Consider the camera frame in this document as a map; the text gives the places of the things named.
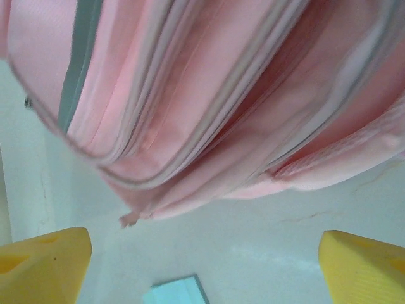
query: white floor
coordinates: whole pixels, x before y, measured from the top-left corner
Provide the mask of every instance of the white floor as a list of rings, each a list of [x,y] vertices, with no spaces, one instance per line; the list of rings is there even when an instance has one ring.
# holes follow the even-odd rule
[[[338,186],[222,201],[121,230],[127,209],[23,106],[0,65],[0,143],[13,240],[88,228],[93,256],[79,304],[141,303],[150,285],[197,274],[211,304],[328,304],[323,231],[405,246],[405,166],[392,161]]]

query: pink backpack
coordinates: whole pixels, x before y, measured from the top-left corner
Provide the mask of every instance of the pink backpack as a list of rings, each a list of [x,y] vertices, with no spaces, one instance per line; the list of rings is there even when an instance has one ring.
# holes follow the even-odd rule
[[[405,150],[403,0],[0,0],[0,56],[123,225]]]

